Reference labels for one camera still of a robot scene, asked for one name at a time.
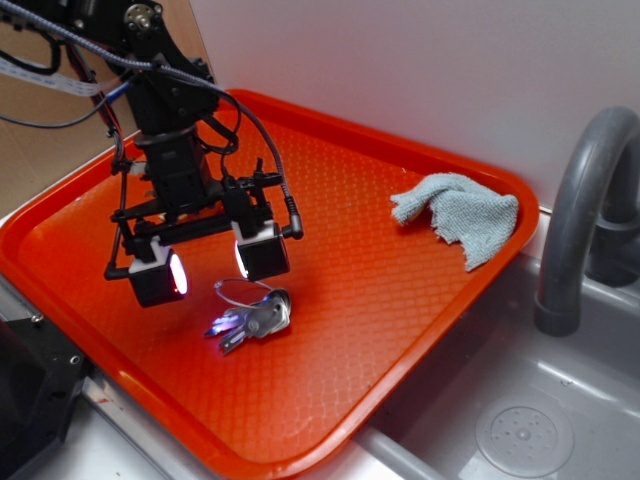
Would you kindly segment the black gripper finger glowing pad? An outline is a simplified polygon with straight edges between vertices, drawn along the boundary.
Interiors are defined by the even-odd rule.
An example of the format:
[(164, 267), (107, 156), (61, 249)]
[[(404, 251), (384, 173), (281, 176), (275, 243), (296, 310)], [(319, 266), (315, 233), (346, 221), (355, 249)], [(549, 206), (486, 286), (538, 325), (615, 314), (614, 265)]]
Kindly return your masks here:
[(169, 246), (152, 238), (149, 244), (152, 260), (135, 258), (128, 268), (128, 279), (138, 303), (144, 307), (182, 300), (189, 283), (180, 257)]
[(284, 238), (275, 221), (267, 220), (253, 237), (244, 236), (238, 222), (232, 222), (231, 226), (236, 261), (245, 279), (260, 281), (290, 271)]

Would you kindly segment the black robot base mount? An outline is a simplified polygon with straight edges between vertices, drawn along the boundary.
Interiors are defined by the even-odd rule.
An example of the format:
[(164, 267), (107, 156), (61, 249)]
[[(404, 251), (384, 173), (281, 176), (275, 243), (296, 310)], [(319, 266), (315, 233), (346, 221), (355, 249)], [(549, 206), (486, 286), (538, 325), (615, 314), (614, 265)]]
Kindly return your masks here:
[(18, 479), (66, 440), (88, 372), (51, 320), (1, 323), (1, 477)]

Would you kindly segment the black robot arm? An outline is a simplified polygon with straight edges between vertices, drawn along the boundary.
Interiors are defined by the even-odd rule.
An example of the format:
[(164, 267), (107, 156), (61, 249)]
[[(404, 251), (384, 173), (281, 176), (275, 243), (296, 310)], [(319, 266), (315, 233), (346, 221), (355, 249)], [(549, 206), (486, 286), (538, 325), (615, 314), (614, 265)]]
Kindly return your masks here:
[(188, 284), (173, 245), (229, 230), (251, 279), (287, 272), (284, 242), (302, 237), (301, 217), (294, 198), (287, 196), (289, 222), (279, 226), (264, 195), (268, 187), (285, 185), (284, 171), (256, 169), (240, 178), (211, 174), (206, 157), (214, 148), (199, 137), (197, 123), (223, 137), (220, 157), (236, 152), (238, 131), (216, 119), (226, 93), (214, 85), (202, 60), (186, 57), (176, 46), (162, 6), (58, 1), (48, 15), (79, 39), (99, 45), (108, 63), (130, 74), (126, 97), (139, 128), (135, 144), (146, 158), (143, 178), (152, 184), (153, 197), (113, 214), (115, 247), (132, 263), (108, 266), (106, 277), (129, 280), (144, 307), (178, 301)]

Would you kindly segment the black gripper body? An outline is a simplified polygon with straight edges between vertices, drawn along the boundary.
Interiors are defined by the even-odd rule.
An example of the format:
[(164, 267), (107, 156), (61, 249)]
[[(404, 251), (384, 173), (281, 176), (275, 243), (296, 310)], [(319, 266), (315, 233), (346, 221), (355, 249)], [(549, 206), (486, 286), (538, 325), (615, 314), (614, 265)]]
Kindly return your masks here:
[(299, 240), (304, 231), (294, 197), (288, 190), (282, 160), (274, 159), (275, 171), (268, 173), (258, 161), (250, 176), (235, 178), (224, 171), (212, 177), (206, 154), (213, 147), (194, 132), (139, 135), (134, 144), (144, 160), (127, 158), (117, 149), (111, 162), (112, 174), (123, 181), (132, 175), (152, 185), (151, 198), (129, 207), (127, 187), (120, 187), (120, 204), (111, 216), (116, 226), (105, 276), (128, 278), (128, 268), (117, 267), (120, 252), (145, 262), (152, 260), (149, 246), (159, 238), (163, 246), (232, 231), (240, 224), (246, 237), (253, 237), (267, 220), (275, 221), (284, 241)]

